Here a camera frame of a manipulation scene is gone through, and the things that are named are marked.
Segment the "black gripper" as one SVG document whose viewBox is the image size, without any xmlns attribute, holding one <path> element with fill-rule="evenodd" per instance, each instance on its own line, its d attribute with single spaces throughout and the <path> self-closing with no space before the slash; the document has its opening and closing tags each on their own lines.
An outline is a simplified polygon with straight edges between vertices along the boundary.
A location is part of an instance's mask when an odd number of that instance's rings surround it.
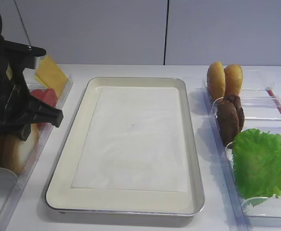
<svg viewBox="0 0 281 231">
<path fill-rule="evenodd" d="M 30 95 L 24 70 L 9 63 L 3 43 L 0 36 L 0 131 L 26 141 L 30 123 L 51 123 L 58 128 L 64 118 L 62 110 Z"/>
</svg>

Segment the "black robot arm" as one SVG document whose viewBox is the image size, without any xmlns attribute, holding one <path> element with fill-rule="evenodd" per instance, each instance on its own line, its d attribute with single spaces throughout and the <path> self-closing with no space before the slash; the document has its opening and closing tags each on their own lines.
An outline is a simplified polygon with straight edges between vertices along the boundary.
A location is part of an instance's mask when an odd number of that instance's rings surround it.
<svg viewBox="0 0 281 231">
<path fill-rule="evenodd" d="M 0 15 L 0 132 L 26 141 L 32 124 L 50 123 L 58 128 L 64 115 L 32 96 L 23 75 L 24 69 L 33 69 L 35 58 L 45 55 L 46 51 L 7 41 L 1 33 Z"/>
</svg>

